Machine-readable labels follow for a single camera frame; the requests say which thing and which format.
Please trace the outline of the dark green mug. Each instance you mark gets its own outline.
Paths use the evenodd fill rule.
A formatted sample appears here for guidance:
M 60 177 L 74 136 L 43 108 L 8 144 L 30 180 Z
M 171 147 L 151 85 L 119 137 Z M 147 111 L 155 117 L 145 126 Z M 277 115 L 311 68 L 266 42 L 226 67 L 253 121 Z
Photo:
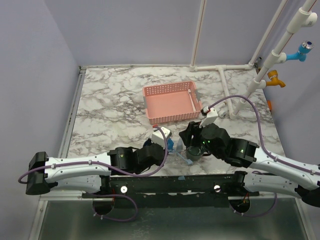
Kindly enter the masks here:
M 202 146 L 189 146 L 186 150 L 186 157 L 187 159 L 191 160 L 192 162 L 196 162 L 202 157 L 210 156 L 211 153 L 206 151 Z

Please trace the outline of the dark blue mug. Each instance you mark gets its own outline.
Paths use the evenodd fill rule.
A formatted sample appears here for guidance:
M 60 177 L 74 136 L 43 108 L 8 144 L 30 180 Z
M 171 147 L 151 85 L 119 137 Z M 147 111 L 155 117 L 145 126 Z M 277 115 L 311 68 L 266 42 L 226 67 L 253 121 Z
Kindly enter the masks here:
M 152 144 L 152 141 L 148 139 L 143 143 L 143 147 L 150 146 L 151 144 Z

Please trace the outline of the blue toothpaste tube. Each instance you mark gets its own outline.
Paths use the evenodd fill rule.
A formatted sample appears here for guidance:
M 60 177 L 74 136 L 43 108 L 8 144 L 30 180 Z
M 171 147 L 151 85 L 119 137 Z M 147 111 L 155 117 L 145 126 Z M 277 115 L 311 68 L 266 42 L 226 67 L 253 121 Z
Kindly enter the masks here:
M 169 139 L 167 140 L 167 150 L 168 150 L 168 152 L 170 152 L 170 153 L 173 153 L 173 152 L 174 152 L 174 142 L 173 142 L 173 140 L 172 140 L 171 138 L 169 138 Z

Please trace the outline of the grey toothbrush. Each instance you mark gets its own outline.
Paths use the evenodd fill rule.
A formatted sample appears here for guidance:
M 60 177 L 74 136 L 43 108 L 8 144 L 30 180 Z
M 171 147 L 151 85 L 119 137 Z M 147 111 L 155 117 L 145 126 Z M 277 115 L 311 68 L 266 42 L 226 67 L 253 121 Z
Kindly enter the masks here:
M 184 157 L 179 151 L 175 150 L 175 149 L 171 149 L 169 150 L 170 153 L 175 154 L 176 156 L 178 156 L 179 158 L 181 158 L 188 166 L 193 165 L 193 161 Z

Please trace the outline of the pink plastic basket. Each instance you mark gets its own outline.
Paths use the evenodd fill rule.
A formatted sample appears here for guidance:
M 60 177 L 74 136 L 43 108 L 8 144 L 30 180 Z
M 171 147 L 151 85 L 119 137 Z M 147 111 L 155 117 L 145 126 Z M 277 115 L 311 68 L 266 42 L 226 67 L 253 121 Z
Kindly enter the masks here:
M 188 89 L 191 89 L 196 112 L 193 112 Z M 203 108 L 193 81 L 145 86 L 142 95 L 146 117 L 152 125 L 196 119 Z

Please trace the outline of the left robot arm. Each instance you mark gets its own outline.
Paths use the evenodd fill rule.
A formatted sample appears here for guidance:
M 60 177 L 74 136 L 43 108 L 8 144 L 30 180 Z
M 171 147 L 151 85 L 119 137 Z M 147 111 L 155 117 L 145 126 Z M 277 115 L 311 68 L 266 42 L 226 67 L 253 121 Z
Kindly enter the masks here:
M 28 171 L 18 182 L 26 185 L 25 193 L 30 196 L 44 195 L 57 187 L 96 193 L 104 198 L 111 191 L 108 182 L 86 179 L 80 183 L 73 178 L 113 175 L 142 177 L 142 172 L 153 165 L 161 168 L 167 155 L 168 151 L 156 143 L 142 148 L 117 147 L 109 152 L 78 158 L 49 157 L 46 152 L 41 151 L 33 156 L 28 164 Z

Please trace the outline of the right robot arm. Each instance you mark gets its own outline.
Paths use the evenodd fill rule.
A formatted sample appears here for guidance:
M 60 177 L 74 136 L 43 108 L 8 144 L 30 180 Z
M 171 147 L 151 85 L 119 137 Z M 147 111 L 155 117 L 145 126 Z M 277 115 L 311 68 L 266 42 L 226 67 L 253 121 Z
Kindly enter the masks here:
M 275 192 L 300 198 L 304 203 L 320 206 L 320 167 L 278 156 L 262 145 L 230 137 L 224 128 L 211 123 L 202 127 L 191 121 L 179 132 L 186 148 L 196 148 L 238 168 L 251 168 L 268 172 L 258 179 L 245 175 L 230 183 L 230 191 L 241 196 L 245 192 Z

